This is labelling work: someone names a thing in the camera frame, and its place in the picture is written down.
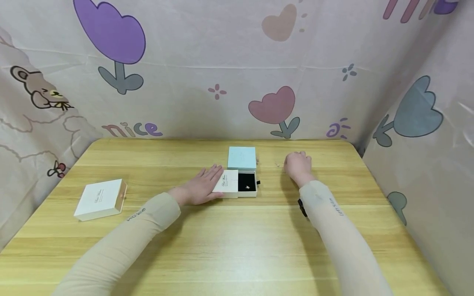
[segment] table surface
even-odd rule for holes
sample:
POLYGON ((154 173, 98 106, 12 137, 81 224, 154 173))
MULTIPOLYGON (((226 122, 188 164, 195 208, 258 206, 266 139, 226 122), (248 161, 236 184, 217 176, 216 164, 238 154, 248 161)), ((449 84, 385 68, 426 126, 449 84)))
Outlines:
POLYGON ((339 295, 323 242, 283 173, 286 154, 301 150, 366 239, 395 295, 449 295, 349 143, 138 139, 90 146, 1 253, 0 295, 50 295, 90 247, 149 198, 202 167, 225 166, 229 146, 256 147, 258 196, 184 209, 113 296, 339 295), (78 222, 73 213, 84 186, 111 179, 128 184, 122 214, 78 222))

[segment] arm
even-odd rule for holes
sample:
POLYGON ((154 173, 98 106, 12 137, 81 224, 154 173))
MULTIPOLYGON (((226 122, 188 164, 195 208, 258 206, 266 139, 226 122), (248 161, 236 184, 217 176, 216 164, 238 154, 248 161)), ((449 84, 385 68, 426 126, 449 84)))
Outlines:
POLYGON ((64 277, 53 296, 109 295, 155 235, 181 214, 168 193, 155 196, 88 250, 64 277))
POLYGON ((186 184, 146 202, 88 250, 56 288, 53 296, 108 296, 155 235, 181 214, 180 206, 198 205, 221 197, 211 193, 222 175, 221 166, 202 169, 186 184))
POLYGON ((300 188, 301 201, 336 268, 345 296, 392 296, 372 251, 329 188, 311 173, 311 157, 290 153, 285 171, 300 188))

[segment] small flower print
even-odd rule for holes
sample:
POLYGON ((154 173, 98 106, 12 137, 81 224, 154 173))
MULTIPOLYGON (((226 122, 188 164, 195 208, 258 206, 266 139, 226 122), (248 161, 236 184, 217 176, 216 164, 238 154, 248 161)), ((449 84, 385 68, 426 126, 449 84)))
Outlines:
POLYGON ((219 91, 219 93, 216 93, 216 95, 214 96, 214 98, 215 98, 216 100, 220 98, 219 94, 221 94, 221 95, 227 94, 227 92, 226 92, 225 90, 219 90, 219 89, 220 89, 219 84, 216 84, 216 85, 214 86, 214 88, 208 88, 208 91, 209 91, 209 92, 217 92, 217 91, 219 91))
MULTIPOLYGON (((353 67, 354 67, 354 64, 352 63, 352 64, 349 65, 349 67, 342 69, 342 72, 347 73, 348 71, 350 71, 349 75, 356 76, 357 72, 356 71, 351 71, 353 67)), ((342 81, 346 81, 347 78, 348 78, 348 75, 346 74, 346 75, 344 75, 344 78, 342 79, 342 81)))

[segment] black velvet insert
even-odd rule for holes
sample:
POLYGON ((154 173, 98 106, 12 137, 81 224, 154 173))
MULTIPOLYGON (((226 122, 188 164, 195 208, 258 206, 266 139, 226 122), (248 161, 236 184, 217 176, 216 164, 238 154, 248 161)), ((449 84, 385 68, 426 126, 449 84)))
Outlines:
POLYGON ((254 174, 240 173, 238 175, 238 191, 257 191, 254 174))

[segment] white jewelry box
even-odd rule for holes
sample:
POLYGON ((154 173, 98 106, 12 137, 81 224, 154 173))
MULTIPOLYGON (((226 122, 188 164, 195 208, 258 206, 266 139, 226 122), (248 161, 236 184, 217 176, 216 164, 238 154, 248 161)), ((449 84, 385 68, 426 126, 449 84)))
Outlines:
POLYGON ((257 197, 254 170, 224 170, 212 192, 222 192, 222 198, 257 197))
POLYGON ((88 221, 120 214, 126 191, 127 184, 123 179, 86 185, 74 217, 88 221))
POLYGON ((223 198, 257 197, 255 147, 229 147, 227 168, 213 192, 224 193, 223 198))

